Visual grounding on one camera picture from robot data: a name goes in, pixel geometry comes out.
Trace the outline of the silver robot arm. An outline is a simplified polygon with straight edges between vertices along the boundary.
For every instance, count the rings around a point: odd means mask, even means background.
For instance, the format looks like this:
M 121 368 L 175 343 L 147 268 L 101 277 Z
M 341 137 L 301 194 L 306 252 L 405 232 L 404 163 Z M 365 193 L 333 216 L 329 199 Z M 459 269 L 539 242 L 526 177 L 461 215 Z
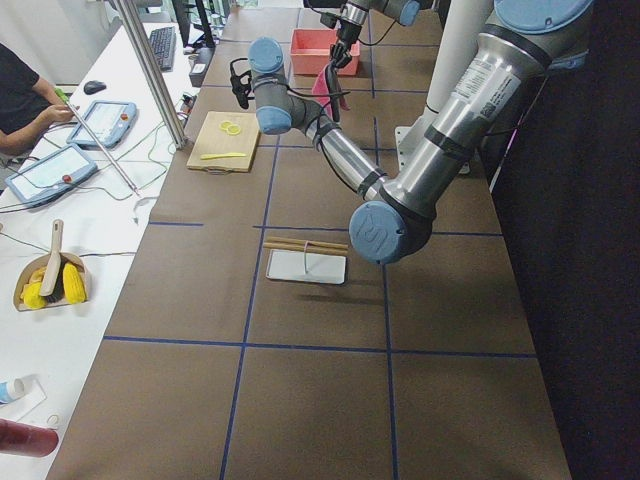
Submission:
M 518 88 L 583 62 L 592 12 L 589 1 L 452 2 L 428 103 L 398 143 L 403 167 L 394 178 L 342 131 L 336 105 L 290 90 L 282 49 L 269 37 L 248 51 L 260 130 L 308 137 L 363 199 L 349 223 L 355 250 L 373 263 L 396 262 L 426 244 L 439 197 Z
M 336 42 L 330 47 L 330 63 L 342 69 L 352 59 L 351 48 L 359 40 L 362 27 L 371 10 L 377 11 L 402 26 L 414 24 L 421 8 L 414 0 L 346 1 L 337 14 L 329 14 L 323 24 L 336 30 Z

